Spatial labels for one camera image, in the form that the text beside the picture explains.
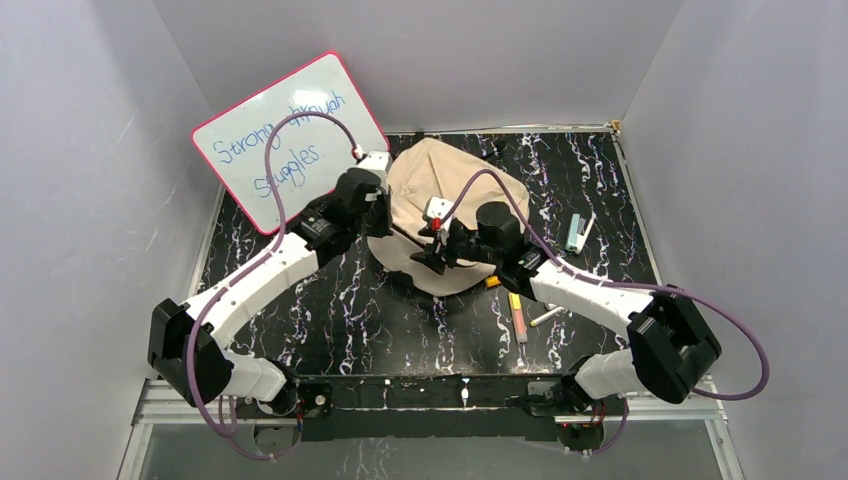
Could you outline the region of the beige backpack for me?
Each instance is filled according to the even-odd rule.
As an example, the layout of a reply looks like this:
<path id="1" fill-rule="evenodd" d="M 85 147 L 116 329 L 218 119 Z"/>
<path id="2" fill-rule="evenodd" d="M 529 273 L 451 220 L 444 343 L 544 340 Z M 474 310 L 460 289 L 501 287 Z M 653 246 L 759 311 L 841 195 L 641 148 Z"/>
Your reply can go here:
<path id="1" fill-rule="evenodd" d="M 461 259 L 455 267 L 438 274 L 412 256 L 422 253 L 432 242 L 420 234 L 425 228 L 425 212 L 432 198 L 448 206 L 459 201 L 451 216 L 470 230 L 479 228 L 481 207 L 502 202 L 518 228 L 515 237 L 528 238 L 519 215 L 529 216 L 529 191 L 517 178 L 486 161 L 432 138 L 418 141 L 394 160 L 389 173 L 393 233 L 369 237 L 367 245 L 375 260 L 394 281 L 427 295 L 444 297 L 462 293 L 495 273 L 491 264 Z"/>

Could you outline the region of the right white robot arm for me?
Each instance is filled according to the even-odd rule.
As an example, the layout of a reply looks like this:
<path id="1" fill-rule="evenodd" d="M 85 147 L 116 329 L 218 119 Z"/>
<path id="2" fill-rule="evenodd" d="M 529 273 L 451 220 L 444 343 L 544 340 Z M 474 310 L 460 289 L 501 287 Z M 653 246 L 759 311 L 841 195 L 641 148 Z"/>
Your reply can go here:
<path id="1" fill-rule="evenodd" d="M 720 343 L 694 302 L 674 289 L 618 287 L 560 262 L 529 241 L 504 202 L 481 205 L 475 229 L 449 218 L 452 205 L 438 197 L 427 201 L 420 233 L 432 241 L 414 261 L 439 275 L 461 261 L 492 265 L 509 292 L 562 306 L 626 342 L 623 350 L 579 359 L 533 400 L 577 414 L 634 391 L 679 404 L 720 357 Z"/>

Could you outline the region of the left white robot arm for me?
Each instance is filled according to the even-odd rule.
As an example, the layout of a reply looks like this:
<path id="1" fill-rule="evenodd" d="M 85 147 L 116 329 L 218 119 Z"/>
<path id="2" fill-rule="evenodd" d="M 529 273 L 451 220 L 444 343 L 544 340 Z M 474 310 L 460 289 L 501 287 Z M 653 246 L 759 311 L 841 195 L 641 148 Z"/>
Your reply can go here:
<path id="1" fill-rule="evenodd" d="M 389 235 L 390 165 L 389 153 L 368 153 L 236 271 L 183 302 L 161 301 L 152 312 L 150 366 L 191 406 L 228 395 L 258 400 L 275 416 L 293 412 L 299 400 L 295 374 L 228 346 L 252 317 L 359 238 Z"/>

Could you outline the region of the yellow pink highlighter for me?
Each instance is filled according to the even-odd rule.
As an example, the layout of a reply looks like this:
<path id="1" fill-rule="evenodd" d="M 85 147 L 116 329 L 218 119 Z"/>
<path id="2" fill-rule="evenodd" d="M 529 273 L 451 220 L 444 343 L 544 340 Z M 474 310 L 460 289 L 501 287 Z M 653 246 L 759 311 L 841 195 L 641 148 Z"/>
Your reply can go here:
<path id="1" fill-rule="evenodd" d="M 508 301 L 516 342 L 518 344 L 525 344 L 528 341 L 528 334 L 521 297 L 516 293 L 510 293 L 508 295 Z"/>

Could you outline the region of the light blue eraser box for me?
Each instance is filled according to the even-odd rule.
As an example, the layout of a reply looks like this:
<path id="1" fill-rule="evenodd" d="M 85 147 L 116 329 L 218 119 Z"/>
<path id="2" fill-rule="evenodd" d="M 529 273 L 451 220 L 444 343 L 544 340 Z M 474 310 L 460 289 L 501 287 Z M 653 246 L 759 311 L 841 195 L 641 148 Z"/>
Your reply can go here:
<path id="1" fill-rule="evenodd" d="M 596 216 L 582 217 L 574 213 L 569 224 L 565 250 L 574 255 L 580 255 L 585 247 Z"/>

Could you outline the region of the pink framed whiteboard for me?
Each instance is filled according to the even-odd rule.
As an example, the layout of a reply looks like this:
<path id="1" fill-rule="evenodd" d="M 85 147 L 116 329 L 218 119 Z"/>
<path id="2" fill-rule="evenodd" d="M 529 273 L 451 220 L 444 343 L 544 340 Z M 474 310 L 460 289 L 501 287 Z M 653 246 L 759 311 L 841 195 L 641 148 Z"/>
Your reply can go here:
<path id="1" fill-rule="evenodd" d="M 196 127 L 191 139 L 255 229 L 275 233 L 332 190 L 354 146 L 388 141 L 341 57 L 327 52 Z"/>

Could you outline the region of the yellow white pen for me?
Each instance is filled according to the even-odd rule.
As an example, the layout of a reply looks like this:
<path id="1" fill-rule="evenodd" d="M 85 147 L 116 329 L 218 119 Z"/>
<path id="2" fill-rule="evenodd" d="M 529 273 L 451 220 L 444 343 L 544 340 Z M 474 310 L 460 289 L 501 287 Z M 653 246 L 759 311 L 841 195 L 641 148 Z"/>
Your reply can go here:
<path id="1" fill-rule="evenodd" d="M 555 307 L 555 308 L 547 311 L 546 313 L 544 313 L 544 314 L 534 318 L 533 320 L 531 320 L 530 323 L 529 323 L 529 326 L 531 328 L 538 327 L 539 325 L 547 322 L 548 320 L 554 318 L 556 315 L 558 315 L 560 313 L 563 313 L 564 311 L 566 311 L 566 308 L 564 308 L 562 306 Z"/>

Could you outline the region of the black base frame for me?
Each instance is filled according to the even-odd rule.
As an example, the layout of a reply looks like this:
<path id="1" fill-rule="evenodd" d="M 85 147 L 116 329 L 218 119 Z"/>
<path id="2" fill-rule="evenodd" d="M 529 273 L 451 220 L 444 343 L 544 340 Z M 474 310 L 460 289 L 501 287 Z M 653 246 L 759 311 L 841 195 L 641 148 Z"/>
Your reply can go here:
<path id="1" fill-rule="evenodd" d="M 240 400 L 236 412 L 263 427 L 299 426 L 307 442 L 504 437 L 592 453 L 610 437 L 605 422 L 626 410 L 619 395 L 592 400 L 557 373 L 302 375 L 284 400 Z"/>

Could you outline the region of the aluminium rail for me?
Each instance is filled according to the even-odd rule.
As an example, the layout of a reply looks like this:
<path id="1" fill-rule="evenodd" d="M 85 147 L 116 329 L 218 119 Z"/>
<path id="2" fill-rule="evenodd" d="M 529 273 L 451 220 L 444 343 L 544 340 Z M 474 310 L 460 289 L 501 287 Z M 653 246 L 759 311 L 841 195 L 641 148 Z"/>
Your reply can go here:
<path id="1" fill-rule="evenodd" d="M 701 383 L 686 395 L 627 387 L 602 399 L 580 402 L 562 374 L 307 375 L 295 403 L 281 411 L 254 398 L 226 395 L 208 406 L 215 419 L 245 422 L 335 419 L 343 413 L 489 413 L 515 410 L 559 422 L 722 418 L 718 400 Z"/>

